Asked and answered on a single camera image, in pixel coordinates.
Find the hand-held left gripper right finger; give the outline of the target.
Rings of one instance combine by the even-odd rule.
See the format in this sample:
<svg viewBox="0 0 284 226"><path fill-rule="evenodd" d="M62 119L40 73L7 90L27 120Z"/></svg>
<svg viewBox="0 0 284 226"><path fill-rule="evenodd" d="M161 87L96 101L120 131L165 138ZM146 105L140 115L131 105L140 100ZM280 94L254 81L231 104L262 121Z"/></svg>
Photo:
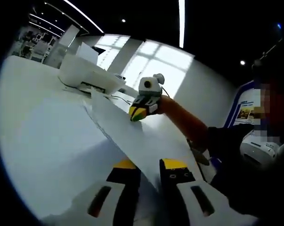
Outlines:
<svg viewBox="0 0 284 226"><path fill-rule="evenodd" d="M187 165L160 159L161 189L172 226L253 226L257 218L241 214L226 196L203 180L196 180Z"/></svg>

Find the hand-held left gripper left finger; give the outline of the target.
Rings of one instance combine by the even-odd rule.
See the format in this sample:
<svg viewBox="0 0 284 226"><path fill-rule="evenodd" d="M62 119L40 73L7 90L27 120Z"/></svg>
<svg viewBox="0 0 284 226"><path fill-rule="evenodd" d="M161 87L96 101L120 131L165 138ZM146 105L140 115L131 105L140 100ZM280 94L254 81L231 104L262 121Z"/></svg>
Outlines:
<svg viewBox="0 0 284 226"><path fill-rule="evenodd" d="M132 226L139 198L141 171L124 159L106 180L95 182L72 200L60 215L42 219L43 226Z"/></svg>

